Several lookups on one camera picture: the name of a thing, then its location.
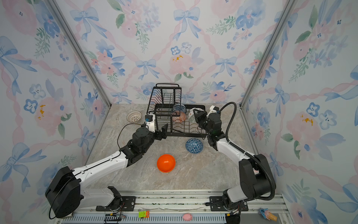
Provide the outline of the red patterned bowl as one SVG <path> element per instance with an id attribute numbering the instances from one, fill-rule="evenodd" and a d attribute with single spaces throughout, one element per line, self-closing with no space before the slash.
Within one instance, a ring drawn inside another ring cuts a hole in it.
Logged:
<path id="1" fill-rule="evenodd" d="M 186 120 L 186 114 L 183 112 L 173 112 L 172 113 L 172 121 L 174 123 L 182 123 Z"/>

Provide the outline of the blue floral bowl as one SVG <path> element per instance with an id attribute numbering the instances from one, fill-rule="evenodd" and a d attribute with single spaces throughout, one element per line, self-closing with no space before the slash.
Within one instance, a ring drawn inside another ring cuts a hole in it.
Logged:
<path id="1" fill-rule="evenodd" d="M 181 104 L 176 104 L 172 107 L 172 112 L 177 112 L 177 111 L 186 113 L 186 107 Z"/>

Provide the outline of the black wire dish rack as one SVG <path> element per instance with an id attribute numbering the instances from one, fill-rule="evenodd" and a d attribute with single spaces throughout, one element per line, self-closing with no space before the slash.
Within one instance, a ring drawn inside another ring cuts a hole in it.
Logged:
<path id="1" fill-rule="evenodd" d="M 189 114 L 192 109 L 206 110 L 204 105 L 182 102 L 182 88 L 178 84 L 159 83 L 152 88 L 146 112 L 146 120 L 154 123 L 160 131 L 165 125 L 167 134 L 175 137 L 204 138 L 205 131 L 200 129 Z"/>

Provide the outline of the dark blue patterned bowl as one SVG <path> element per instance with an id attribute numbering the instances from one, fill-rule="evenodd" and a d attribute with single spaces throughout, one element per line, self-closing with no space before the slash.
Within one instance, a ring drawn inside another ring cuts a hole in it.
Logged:
<path id="1" fill-rule="evenodd" d="M 204 145 L 201 140 L 196 138 L 191 138 L 186 142 L 185 147 L 189 153 L 198 154 L 202 152 Z"/>

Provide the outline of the orange plastic bowl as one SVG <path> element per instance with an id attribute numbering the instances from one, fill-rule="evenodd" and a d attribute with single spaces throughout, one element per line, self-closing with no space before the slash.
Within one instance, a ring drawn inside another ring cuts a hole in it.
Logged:
<path id="1" fill-rule="evenodd" d="M 157 160 L 157 168 L 162 173 L 169 173 L 174 170 L 176 160 L 172 155 L 164 154 Z"/>

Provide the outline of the green patterned bowl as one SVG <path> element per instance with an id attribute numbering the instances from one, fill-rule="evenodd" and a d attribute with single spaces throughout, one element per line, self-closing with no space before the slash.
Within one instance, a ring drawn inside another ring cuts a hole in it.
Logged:
<path id="1" fill-rule="evenodd" d="M 189 119 L 190 123 L 196 123 L 195 115 L 194 115 L 194 108 L 190 109 L 190 112 L 188 114 L 188 119 Z"/>

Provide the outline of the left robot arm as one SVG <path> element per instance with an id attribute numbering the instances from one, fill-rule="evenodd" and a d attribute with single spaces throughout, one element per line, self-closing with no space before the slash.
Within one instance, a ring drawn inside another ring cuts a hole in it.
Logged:
<path id="1" fill-rule="evenodd" d="M 82 207 L 100 206 L 111 211 L 121 209 L 124 202 L 115 187 L 93 191 L 86 191 L 86 187 L 139 161 L 155 141 L 167 138 L 167 129 L 168 125 L 165 124 L 161 130 L 152 132 L 142 125 L 132 139 L 114 154 L 83 167 L 61 168 L 45 192 L 50 204 L 49 213 L 53 213 L 55 218 L 64 218 Z"/>

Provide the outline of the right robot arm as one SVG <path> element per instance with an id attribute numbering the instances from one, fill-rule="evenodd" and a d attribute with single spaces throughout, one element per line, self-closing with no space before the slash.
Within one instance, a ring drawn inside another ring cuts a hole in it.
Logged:
<path id="1" fill-rule="evenodd" d="M 239 168 L 239 184 L 223 191 L 222 202 L 227 210 L 234 210 L 240 204 L 255 199 L 269 201 L 276 194 L 276 182 L 270 171 L 267 158 L 252 154 L 233 143 L 222 131 L 219 111 L 208 114 L 194 109 L 195 121 L 205 130 L 209 145 L 226 155 Z"/>

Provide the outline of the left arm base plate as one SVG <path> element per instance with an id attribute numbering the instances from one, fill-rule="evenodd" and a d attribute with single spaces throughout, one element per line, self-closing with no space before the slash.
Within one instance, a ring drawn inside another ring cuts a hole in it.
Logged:
<path id="1" fill-rule="evenodd" d="M 116 197 L 108 206 L 97 206 L 96 211 L 134 211 L 136 199 L 135 196 L 122 196 L 121 199 Z"/>

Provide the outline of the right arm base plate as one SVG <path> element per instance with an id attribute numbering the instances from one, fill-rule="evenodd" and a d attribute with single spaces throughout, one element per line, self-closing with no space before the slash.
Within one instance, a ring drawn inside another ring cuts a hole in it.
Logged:
<path id="1" fill-rule="evenodd" d="M 232 205 L 225 205 L 222 196 L 210 196 L 209 202 L 206 202 L 205 205 L 209 206 L 211 211 L 249 211 L 248 204 L 246 202 L 237 202 Z"/>

